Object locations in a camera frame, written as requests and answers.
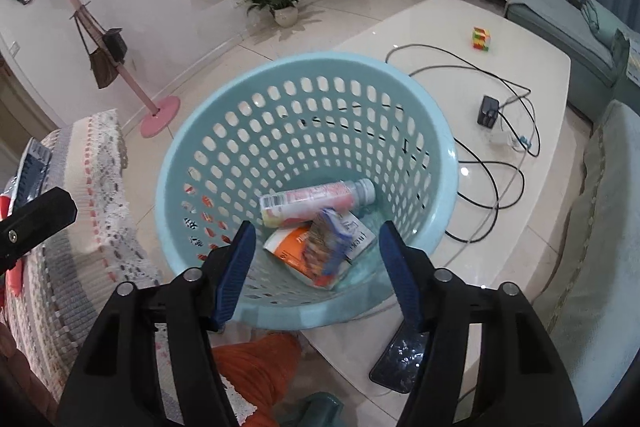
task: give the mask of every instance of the plastic basket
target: plastic basket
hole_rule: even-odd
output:
[[[162,249],[181,273],[248,219],[257,249],[235,319],[274,330],[352,319],[393,293],[377,242],[332,291],[311,288],[262,248],[273,230],[258,197],[362,177],[376,202],[356,212],[361,221],[377,234],[392,219],[408,244],[433,252],[458,188],[454,140],[436,103],[404,73],[360,55],[276,60],[213,93],[175,136],[156,194]]]

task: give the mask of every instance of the coffee table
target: coffee table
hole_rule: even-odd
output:
[[[471,33],[474,26],[491,33],[488,52],[472,48]],[[484,241],[469,245],[456,255],[461,244],[444,237],[431,255],[436,267],[449,267],[465,282],[497,288],[502,282],[497,277],[527,225],[556,150],[569,85],[569,57],[528,30],[462,0],[426,0],[347,40],[337,49],[384,60],[395,46],[412,42],[432,44],[452,51],[483,70],[532,89],[529,98],[535,106],[542,146],[537,158],[528,156],[522,165],[526,177],[522,199],[515,206],[500,211],[493,232]],[[460,64],[449,55],[425,48],[399,50],[389,62],[405,73],[431,64]],[[476,123],[483,95],[488,94],[500,102],[512,95],[499,81],[477,71],[458,69],[425,71],[414,78],[436,100],[454,136],[480,158],[519,163],[521,153],[506,145],[490,142],[494,131]],[[518,133],[527,138],[530,136],[532,123],[519,103],[507,107],[505,116]],[[460,159],[470,159],[462,149],[459,149],[459,154]],[[465,166],[460,170],[460,191],[463,194],[484,204],[495,203],[493,188],[481,167]],[[492,168],[492,172],[502,193],[513,170]],[[503,203],[513,201],[519,191],[520,182],[516,180]],[[486,213],[487,210],[474,207],[459,198],[447,230],[458,237],[469,238]],[[535,267],[536,261],[522,263],[522,273],[518,273],[520,285],[529,281]],[[398,304],[395,297],[391,297],[365,314],[364,318],[303,333],[354,387],[397,419],[407,395],[372,383],[368,375],[401,321]],[[472,326],[463,393],[475,386],[479,344],[480,328]]]

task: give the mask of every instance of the coat rack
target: coat rack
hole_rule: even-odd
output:
[[[107,52],[107,55],[111,57],[111,54],[102,40],[103,32],[95,25],[94,20],[87,15],[86,5],[83,5],[80,0],[69,1],[78,14],[79,22],[84,26],[84,29],[89,33],[92,40],[97,46],[103,48]],[[140,124],[140,134],[142,134],[142,137],[151,138],[152,136],[160,133],[162,129],[169,125],[178,113],[178,110],[180,109],[180,98],[177,96],[168,96],[158,100],[157,103],[154,103],[154,101],[146,95],[144,90],[136,82],[132,74],[124,67],[124,64],[114,62],[113,66],[149,110],[148,115],[143,118],[142,123]]]

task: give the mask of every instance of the smartphone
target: smartphone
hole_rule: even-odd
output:
[[[418,375],[429,333],[418,333],[404,321],[369,373],[373,383],[407,394]]]

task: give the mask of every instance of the floor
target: floor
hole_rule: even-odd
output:
[[[158,172],[175,133],[202,100],[238,74],[287,55],[331,49],[421,1],[320,0],[301,10],[301,20],[293,28],[268,28],[248,38],[182,84],[175,91],[182,100],[180,112],[168,129],[152,139],[143,139],[136,131],[127,135],[129,167],[124,171],[124,184],[130,210],[138,225],[140,243],[165,274],[171,272],[162,256],[153,213]],[[488,1],[466,1],[502,13],[500,7]],[[566,110],[556,154],[540,200],[500,275],[501,280],[513,280],[510,267],[521,266],[530,259],[542,259],[533,280],[525,288],[529,298],[542,291],[556,266],[558,252],[562,251],[568,211],[582,188],[582,152],[590,132],[590,124],[582,121],[572,110]],[[286,402],[315,391],[329,391],[343,400],[345,410],[342,417],[350,427],[396,424],[391,416],[352,387],[313,349],[307,349]]]

